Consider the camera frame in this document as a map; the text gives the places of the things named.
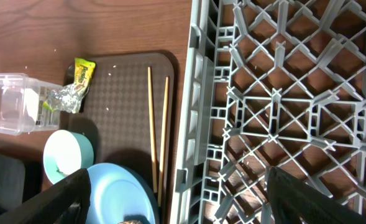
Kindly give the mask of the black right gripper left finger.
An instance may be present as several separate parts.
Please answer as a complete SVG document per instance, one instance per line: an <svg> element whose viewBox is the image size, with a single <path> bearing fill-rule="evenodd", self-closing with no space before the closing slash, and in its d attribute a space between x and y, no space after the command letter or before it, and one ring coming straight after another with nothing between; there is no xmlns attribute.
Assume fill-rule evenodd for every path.
<svg viewBox="0 0 366 224"><path fill-rule="evenodd" d="M91 182L83 168L17 208L0 215L0 223L85 223L90 206Z"/></svg>

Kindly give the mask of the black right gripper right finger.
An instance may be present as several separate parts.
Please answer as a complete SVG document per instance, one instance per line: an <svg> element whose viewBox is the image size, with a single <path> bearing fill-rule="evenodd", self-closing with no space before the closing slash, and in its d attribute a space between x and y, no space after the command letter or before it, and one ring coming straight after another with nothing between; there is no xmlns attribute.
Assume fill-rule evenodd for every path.
<svg viewBox="0 0 366 224"><path fill-rule="evenodd" d="M349 210L279 167L270 169L267 195L276 223L366 223Z"/></svg>

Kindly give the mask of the yellow snack wrapper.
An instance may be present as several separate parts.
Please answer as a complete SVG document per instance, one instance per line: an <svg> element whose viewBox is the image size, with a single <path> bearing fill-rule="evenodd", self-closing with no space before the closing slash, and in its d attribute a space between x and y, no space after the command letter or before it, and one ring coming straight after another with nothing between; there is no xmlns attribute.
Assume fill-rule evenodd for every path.
<svg viewBox="0 0 366 224"><path fill-rule="evenodd" d="M51 90L43 103L50 111L78 113L83 98L89 91L96 63L83 58L75 58L73 83L58 90Z"/></svg>

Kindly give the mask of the grey dishwasher rack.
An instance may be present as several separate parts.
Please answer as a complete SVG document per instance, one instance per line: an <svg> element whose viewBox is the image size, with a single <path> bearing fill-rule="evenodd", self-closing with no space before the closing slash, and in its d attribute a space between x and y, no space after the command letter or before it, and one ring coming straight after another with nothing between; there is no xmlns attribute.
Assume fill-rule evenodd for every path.
<svg viewBox="0 0 366 224"><path fill-rule="evenodd" d="M272 223L279 167L366 217L366 1L193 1L170 223Z"/></svg>

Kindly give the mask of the blue plate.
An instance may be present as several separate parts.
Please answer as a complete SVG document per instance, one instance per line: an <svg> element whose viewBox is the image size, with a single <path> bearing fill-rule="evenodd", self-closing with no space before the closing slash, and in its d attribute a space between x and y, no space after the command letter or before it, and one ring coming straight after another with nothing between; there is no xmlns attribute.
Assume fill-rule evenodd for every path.
<svg viewBox="0 0 366 224"><path fill-rule="evenodd" d="M86 223L160 223L157 201L146 181L130 168L99 163L88 168L91 183Z"/></svg>

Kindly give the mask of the light blue rice bowl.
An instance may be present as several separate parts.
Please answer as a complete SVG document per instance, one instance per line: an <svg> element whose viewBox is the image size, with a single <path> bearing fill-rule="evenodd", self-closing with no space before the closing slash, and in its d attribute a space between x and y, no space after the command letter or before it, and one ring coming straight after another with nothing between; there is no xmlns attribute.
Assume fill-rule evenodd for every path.
<svg viewBox="0 0 366 224"><path fill-rule="evenodd" d="M58 130L47 139L43 150L43 168L52 184L93 164L93 146L85 135Z"/></svg>

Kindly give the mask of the black bin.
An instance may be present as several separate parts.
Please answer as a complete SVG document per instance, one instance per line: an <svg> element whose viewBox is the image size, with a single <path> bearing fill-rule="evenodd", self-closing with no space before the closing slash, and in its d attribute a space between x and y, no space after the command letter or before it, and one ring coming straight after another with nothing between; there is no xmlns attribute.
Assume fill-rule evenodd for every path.
<svg viewBox="0 0 366 224"><path fill-rule="evenodd" d="M24 163L0 154L0 215L22 203L24 181Z"/></svg>

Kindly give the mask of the wooden chopstick left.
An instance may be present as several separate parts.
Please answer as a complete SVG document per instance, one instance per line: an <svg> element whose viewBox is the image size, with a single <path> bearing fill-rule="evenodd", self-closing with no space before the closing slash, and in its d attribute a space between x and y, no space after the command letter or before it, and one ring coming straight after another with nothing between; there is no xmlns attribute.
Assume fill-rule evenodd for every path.
<svg viewBox="0 0 366 224"><path fill-rule="evenodd" d="M153 108L153 87L152 87L151 67L148 67L147 75L148 75L149 125L150 125L150 145L151 145L151 156L152 156L153 192L157 193L158 192L157 147L156 147L156 136L155 136L155 116Z"/></svg>

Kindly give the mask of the wooden chopstick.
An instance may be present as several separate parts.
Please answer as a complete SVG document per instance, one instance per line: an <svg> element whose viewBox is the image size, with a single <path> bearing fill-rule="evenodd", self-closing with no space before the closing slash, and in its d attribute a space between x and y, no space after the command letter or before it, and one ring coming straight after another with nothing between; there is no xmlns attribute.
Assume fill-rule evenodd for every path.
<svg viewBox="0 0 366 224"><path fill-rule="evenodd" d="M165 92L163 99L163 116L162 116L162 134L161 134L161 146L160 146L160 169L159 169L159 180L158 180L158 206L162 206L162 194L163 194L163 180L165 177L165 153L167 144L167 118L168 118L168 99L169 99L169 87L170 78L165 79Z"/></svg>
<svg viewBox="0 0 366 224"><path fill-rule="evenodd" d="M153 192L157 193L158 192L157 147L156 147L156 136L155 136L155 116L153 108L153 87L152 87L151 67L148 67L147 75L148 75L149 125L150 125L150 145L151 145L151 156L152 156Z"/></svg>

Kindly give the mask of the brown serving tray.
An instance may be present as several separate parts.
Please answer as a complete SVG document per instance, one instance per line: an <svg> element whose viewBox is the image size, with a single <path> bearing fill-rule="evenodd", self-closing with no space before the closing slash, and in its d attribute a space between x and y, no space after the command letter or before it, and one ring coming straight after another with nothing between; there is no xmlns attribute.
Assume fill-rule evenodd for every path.
<svg viewBox="0 0 366 224"><path fill-rule="evenodd" d="M138 173L152 189L147 69L151 67L156 145L161 144L165 79L174 69L159 52L90 57L96 68L81 112L69 116L68 130L85 135L94 148L94 164L111 163Z"/></svg>

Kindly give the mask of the clear plastic bin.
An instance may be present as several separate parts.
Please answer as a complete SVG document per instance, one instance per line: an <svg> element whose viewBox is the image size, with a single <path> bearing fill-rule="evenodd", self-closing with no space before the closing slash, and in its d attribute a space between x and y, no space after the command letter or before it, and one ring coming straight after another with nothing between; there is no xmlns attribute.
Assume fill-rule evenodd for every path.
<svg viewBox="0 0 366 224"><path fill-rule="evenodd" d="M60 88L24 73L0 73L0 133L18 136L57 130L60 112L44 108L43 103Z"/></svg>

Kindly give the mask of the wooden chopstick right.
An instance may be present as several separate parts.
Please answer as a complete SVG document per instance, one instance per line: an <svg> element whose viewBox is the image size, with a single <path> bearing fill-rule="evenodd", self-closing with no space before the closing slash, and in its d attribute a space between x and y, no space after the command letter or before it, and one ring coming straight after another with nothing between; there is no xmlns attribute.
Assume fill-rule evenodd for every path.
<svg viewBox="0 0 366 224"><path fill-rule="evenodd" d="M159 180L158 180L158 206L162 206L162 194L163 194L163 180L165 177L165 153L167 144L167 118L168 118L168 99L169 99L169 87L170 78L165 79L165 92L163 99L163 116L162 116L162 134L161 134L161 146L160 146L160 169L159 169Z"/></svg>

